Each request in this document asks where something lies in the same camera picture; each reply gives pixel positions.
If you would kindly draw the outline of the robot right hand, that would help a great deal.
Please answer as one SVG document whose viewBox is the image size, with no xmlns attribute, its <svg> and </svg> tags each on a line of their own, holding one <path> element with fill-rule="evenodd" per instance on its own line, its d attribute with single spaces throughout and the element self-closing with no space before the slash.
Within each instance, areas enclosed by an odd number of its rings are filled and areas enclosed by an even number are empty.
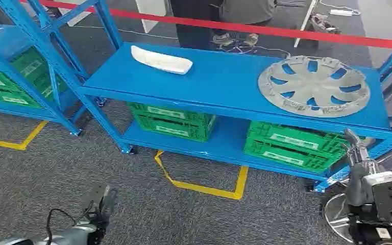
<svg viewBox="0 0 392 245">
<path fill-rule="evenodd" d="M 344 134 L 349 142 L 349 145 L 344 145 L 350 168 L 347 200 L 356 207 L 371 204 L 374 202 L 374 195 L 370 188 L 364 185 L 363 178 L 377 173 L 379 169 L 359 136 L 348 128 L 344 129 Z"/>
</svg>

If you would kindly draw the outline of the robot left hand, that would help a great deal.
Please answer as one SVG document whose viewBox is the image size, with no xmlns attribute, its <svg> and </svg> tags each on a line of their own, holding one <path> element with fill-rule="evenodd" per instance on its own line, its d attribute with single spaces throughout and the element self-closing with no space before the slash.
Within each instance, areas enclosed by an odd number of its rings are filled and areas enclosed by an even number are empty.
<svg viewBox="0 0 392 245">
<path fill-rule="evenodd" d="M 88 206 L 83 209 L 78 224 L 86 221 L 94 225 L 95 231 L 88 234 L 87 244 L 101 244 L 110 224 L 110 217 L 114 212 L 117 189 L 109 185 L 98 184 L 94 186 L 88 197 Z"/>
</svg>

